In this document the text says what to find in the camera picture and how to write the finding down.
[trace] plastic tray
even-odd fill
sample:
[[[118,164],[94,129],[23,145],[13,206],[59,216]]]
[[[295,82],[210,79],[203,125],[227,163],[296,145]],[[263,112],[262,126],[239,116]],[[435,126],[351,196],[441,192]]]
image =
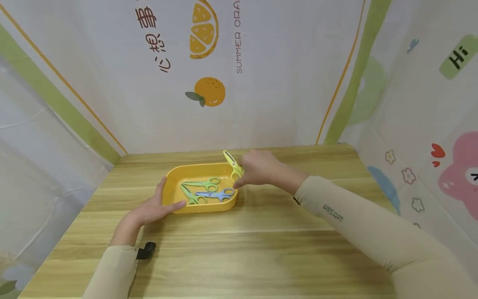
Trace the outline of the plastic tray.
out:
[[[221,182],[217,185],[217,192],[221,192],[225,188],[232,188],[231,173],[232,168],[228,163],[194,164],[175,167],[166,175],[168,179],[163,189],[163,205],[169,205],[182,200],[186,200],[189,203],[189,199],[180,188],[180,184],[185,181],[205,181],[211,177],[219,177]],[[193,193],[206,191],[204,187],[187,186],[187,188]],[[216,198],[208,198],[205,204],[187,204],[184,208],[174,213],[204,213],[229,210],[237,201],[238,190],[234,191],[231,199],[224,199],[223,202]]]

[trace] orange stripe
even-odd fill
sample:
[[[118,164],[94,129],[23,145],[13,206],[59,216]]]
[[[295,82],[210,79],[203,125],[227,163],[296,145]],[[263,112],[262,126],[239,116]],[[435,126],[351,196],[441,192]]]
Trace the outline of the orange stripe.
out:
[[[358,24],[358,27],[357,27],[357,33],[355,34],[355,40],[354,40],[354,43],[352,45],[352,49],[350,50],[350,54],[348,54],[347,63],[345,63],[344,70],[342,71],[342,75],[340,76],[340,80],[337,83],[337,87],[335,88],[334,95],[332,96],[332,99],[330,100],[329,106],[327,108],[327,112],[324,116],[324,119],[322,120],[322,125],[320,126],[319,135],[317,136],[317,140],[315,141],[316,145],[319,143],[319,138],[320,138],[320,135],[322,134],[322,130],[324,129],[324,125],[326,123],[327,117],[330,113],[330,110],[332,109],[332,105],[334,104],[335,97],[337,96],[338,90],[340,89],[340,85],[342,85],[342,81],[344,80],[345,73],[347,73],[347,69],[348,69],[348,65],[350,64],[350,60],[352,59],[352,55],[353,55],[354,50],[355,50],[355,45],[357,44],[357,39],[359,37],[360,24],[362,23],[362,15],[363,15],[363,9],[364,8],[365,8],[365,0],[363,0],[362,11],[360,12],[360,19],[358,20],[359,24]]]
[[[8,13],[8,11],[0,4],[0,10],[7,16],[10,22],[15,26],[15,28],[20,32],[20,34],[25,38],[25,40],[30,44],[30,46],[38,53],[38,55],[44,60],[44,62],[52,69],[52,71],[61,79],[61,81],[70,89],[70,91],[78,98],[78,100],[86,107],[86,109],[93,115],[93,117],[98,121],[98,123],[105,129],[106,132],[113,138],[113,140],[121,147],[121,149],[127,154],[126,149],[121,145],[121,143],[116,139],[116,137],[111,133],[110,130],[105,126],[105,124],[99,119],[96,113],[88,106],[88,104],[81,98],[81,96],[73,89],[73,87],[68,83],[68,81],[58,72],[58,70],[53,66],[53,64],[46,58],[46,56],[40,51],[40,49],[35,45],[35,43],[28,37],[28,35],[23,31],[23,29],[18,25],[15,19]]]

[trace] scissors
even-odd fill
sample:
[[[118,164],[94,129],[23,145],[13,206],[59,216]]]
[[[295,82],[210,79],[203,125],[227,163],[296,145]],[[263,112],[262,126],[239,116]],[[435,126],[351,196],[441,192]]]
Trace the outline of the scissors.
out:
[[[226,157],[226,160],[232,167],[232,174],[231,174],[231,180],[233,182],[237,181],[241,176],[244,174],[244,169],[239,166],[239,164],[234,160],[234,158],[231,156],[230,153],[227,151],[222,151],[224,153],[224,157]]]
[[[184,184],[181,184],[180,187],[181,187],[181,190],[183,191],[183,193],[189,198],[189,203],[188,204],[194,205],[194,204],[206,203],[207,202],[206,197],[204,197],[202,195],[194,195]]]
[[[231,196],[234,195],[233,188],[226,188],[222,192],[196,192],[197,196],[204,196],[209,198],[217,198],[220,202],[224,199],[231,199]]]
[[[208,190],[210,192],[216,192],[217,191],[217,185],[219,184],[220,181],[221,181],[221,179],[218,178],[218,177],[211,177],[207,181],[203,181],[203,182],[192,182],[191,181],[191,182],[184,182],[183,184],[187,185],[187,186],[200,186],[200,187],[206,188],[206,190]]]

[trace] fabric wall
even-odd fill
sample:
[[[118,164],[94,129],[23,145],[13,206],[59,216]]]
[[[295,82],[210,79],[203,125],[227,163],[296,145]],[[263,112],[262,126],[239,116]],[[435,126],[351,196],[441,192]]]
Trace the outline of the fabric wall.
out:
[[[7,32],[120,155],[314,144],[371,3],[0,2]]]
[[[0,298],[29,282],[112,165],[0,57]]]
[[[474,0],[416,1],[388,46],[394,26],[386,19],[363,74],[374,87],[358,93],[355,108],[383,93],[381,104],[365,125],[352,115],[341,139],[365,126],[358,152],[396,210],[451,249],[478,284],[475,11]]]

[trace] wooden table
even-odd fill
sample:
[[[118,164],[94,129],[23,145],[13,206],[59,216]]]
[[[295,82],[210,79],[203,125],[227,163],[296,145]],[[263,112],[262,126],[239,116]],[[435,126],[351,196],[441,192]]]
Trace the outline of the wooden table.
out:
[[[270,150],[393,210],[348,145]],[[124,156],[20,298],[80,298],[116,224],[162,176],[178,165],[222,161],[221,151]],[[139,245],[148,241],[158,247],[138,263],[130,298],[394,298],[382,268],[271,186],[242,188],[227,212],[169,215],[140,232]]]

